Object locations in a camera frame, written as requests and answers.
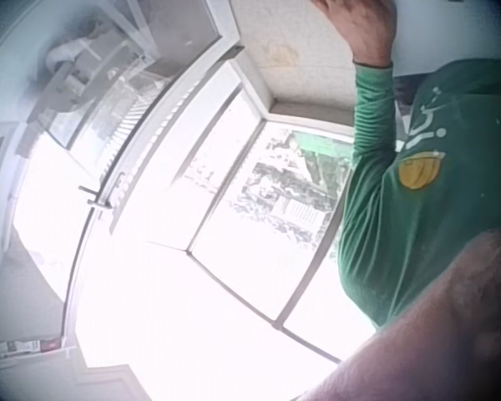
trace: hand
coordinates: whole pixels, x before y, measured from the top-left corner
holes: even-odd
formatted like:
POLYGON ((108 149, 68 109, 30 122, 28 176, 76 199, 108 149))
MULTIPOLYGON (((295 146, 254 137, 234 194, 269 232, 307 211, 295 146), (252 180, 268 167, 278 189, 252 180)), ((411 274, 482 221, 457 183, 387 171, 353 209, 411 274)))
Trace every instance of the hand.
POLYGON ((392 62, 397 10, 392 0, 311 0, 351 47, 355 63, 386 68, 392 62))

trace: person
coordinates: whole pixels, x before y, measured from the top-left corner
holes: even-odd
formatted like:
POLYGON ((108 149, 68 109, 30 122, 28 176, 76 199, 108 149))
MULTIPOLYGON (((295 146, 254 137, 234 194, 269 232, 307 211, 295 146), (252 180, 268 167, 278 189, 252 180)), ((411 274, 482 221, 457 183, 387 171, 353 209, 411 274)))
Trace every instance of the person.
POLYGON ((501 327, 494 307, 501 308, 501 283, 493 284, 501 272, 491 272, 501 263, 487 261, 500 245, 490 233, 501 230, 501 60, 457 61, 425 79, 396 153, 394 3, 312 3, 347 41, 356 68, 353 172, 338 262, 346 294, 377 334, 301 399, 475 399, 469 388, 494 391, 500 382, 489 371, 501 368, 501 348, 488 359, 478 348, 492 349, 498 341, 486 338, 501 336, 490 326, 501 327), (470 279, 451 285, 453 274, 470 279), (461 312, 446 295, 457 287, 479 297, 461 312), (483 299, 488 292, 491 300, 483 299), (461 313, 472 316, 470 326, 461 313))
POLYGON ((393 2, 313 3, 349 43, 356 67, 340 278, 382 327, 477 234, 501 228, 501 60, 457 61, 426 78, 397 154, 393 2))

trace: green long-sleeve shirt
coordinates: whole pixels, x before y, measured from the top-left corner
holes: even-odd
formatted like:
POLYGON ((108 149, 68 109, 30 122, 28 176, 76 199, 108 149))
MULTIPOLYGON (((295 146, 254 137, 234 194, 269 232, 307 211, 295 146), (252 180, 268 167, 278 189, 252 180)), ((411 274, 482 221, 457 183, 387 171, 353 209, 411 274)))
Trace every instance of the green long-sleeve shirt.
POLYGON ((501 61, 461 61, 431 75, 399 154, 395 140, 392 69, 357 66, 339 267, 346 294, 377 326, 477 234, 501 227, 501 61))

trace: door handle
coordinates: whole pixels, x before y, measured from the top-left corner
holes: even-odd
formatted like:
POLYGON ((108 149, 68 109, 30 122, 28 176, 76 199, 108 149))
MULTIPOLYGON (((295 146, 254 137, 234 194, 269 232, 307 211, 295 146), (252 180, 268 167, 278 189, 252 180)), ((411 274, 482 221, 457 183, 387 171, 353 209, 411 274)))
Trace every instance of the door handle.
MULTIPOLYGON (((79 185, 78 189, 81 190, 82 192, 94 196, 95 198, 99 195, 99 193, 96 190, 90 190, 89 188, 83 185, 79 185)), ((99 209, 100 211, 111 211, 113 209, 113 207, 109 203, 102 204, 92 199, 88 199, 87 204, 91 207, 94 207, 95 209, 99 209)))

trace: skin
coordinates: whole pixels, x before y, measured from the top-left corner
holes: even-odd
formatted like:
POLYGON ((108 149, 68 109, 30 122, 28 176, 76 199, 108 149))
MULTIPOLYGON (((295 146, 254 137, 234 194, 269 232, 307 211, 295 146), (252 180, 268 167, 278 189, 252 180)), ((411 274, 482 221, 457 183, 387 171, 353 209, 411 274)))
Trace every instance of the skin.
MULTIPOLYGON (((386 0, 312 0, 353 61, 391 64, 397 13, 386 0)), ((501 399, 501 231, 468 244, 406 310, 300 401, 501 399)))
POLYGON ((355 63, 386 68, 397 31, 395 4, 386 0, 311 0, 349 44, 355 63))

